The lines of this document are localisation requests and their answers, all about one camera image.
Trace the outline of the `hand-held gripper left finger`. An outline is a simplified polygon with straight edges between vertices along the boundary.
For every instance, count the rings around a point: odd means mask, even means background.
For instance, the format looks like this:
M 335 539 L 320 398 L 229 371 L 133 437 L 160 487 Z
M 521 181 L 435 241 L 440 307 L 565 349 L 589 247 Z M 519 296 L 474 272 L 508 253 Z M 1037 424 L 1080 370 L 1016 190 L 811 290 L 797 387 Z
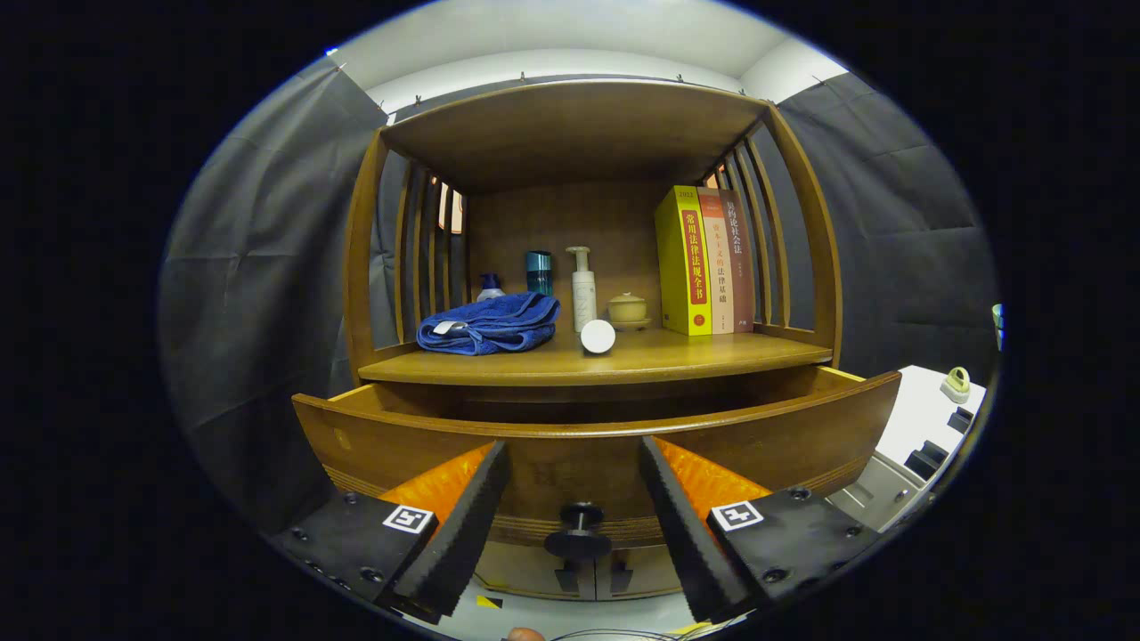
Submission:
M 508 476 L 506 443 L 484 443 L 381 498 L 334 492 L 270 542 L 355 600 L 437 624 L 472 579 Z

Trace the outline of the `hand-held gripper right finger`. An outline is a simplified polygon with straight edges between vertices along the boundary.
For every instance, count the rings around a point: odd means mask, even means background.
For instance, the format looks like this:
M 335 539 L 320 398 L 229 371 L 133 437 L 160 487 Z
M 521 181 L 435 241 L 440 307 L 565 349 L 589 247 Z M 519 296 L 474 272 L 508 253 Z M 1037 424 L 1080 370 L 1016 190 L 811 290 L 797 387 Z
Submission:
M 883 545 L 817 492 L 763 490 L 653 435 L 640 441 L 640 477 L 697 620 L 790 607 Z

